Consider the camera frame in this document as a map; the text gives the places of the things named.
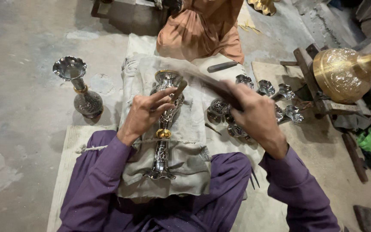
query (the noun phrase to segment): rope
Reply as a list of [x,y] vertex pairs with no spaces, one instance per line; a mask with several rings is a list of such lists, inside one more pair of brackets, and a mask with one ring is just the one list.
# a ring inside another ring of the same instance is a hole
[[[180,139],[165,139],[165,138],[162,138],[162,139],[159,139],[159,138],[154,138],[154,139],[147,139],[147,140],[137,140],[134,142],[134,145],[138,145],[138,144],[141,144],[141,143],[149,143],[149,142],[157,142],[157,141],[168,141],[168,142],[181,142],[183,144],[188,144],[188,143],[193,143],[195,144],[197,141],[181,141]],[[105,146],[99,146],[99,147],[90,147],[90,148],[87,148],[87,145],[86,144],[83,144],[80,146],[80,149],[79,150],[76,150],[75,153],[77,154],[82,154],[86,151],[100,151],[104,148],[108,147],[108,145],[105,145]]]

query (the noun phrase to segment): wrist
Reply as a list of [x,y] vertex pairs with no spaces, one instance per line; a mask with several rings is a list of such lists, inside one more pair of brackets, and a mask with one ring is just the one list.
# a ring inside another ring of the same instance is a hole
[[269,137],[265,137],[259,143],[274,159],[284,158],[289,150],[286,136],[282,132],[270,134]]
[[124,128],[121,128],[117,132],[117,138],[125,145],[131,146],[134,141],[140,137],[139,135],[127,132]]

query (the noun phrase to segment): white cloth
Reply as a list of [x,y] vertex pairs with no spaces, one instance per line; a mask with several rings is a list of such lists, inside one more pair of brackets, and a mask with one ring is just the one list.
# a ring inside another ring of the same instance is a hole
[[184,104],[175,115],[169,142],[169,169],[174,180],[152,180],[143,177],[151,169],[156,148],[158,124],[142,135],[137,153],[127,162],[117,194],[124,198],[161,197],[171,194],[208,194],[210,159],[206,147],[201,83],[188,77],[184,70],[196,69],[186,60],[137,54],[127,58],[122,66],[123,104],[120,126],[124,123],[135,95],[149,95],[156,84],[154,74],[163,69],[178,71],[188,86],[184,89]]

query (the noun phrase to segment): orange garment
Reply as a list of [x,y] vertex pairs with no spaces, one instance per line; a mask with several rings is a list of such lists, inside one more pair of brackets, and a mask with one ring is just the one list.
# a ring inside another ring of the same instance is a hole
[[192,61],[217,53],[243,64],[237,17],[243,0],[184,0],[158,34],[161,56]]

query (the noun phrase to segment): wooden stand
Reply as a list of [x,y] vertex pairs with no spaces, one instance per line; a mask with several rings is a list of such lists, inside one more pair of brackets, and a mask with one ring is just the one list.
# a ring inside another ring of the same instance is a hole
[[313,73],[313,59],[321,50],[324,49],[319,49],[315,43],[311,44],[306,49],[298,47],[296,50],[294,50],[294,56],[296,57],[297,61],[280,62],[281,65],[300,67],[307,86],[312,93],[317,110],[319,111],[319,113],[316,114],[316,118],[322,118],[326,114],[362,113],[364,115],[371,115],[370,110],[367,108],[366,103],[364,103],[362,99],[353,105],[345,105],[333,102],[322,92]]

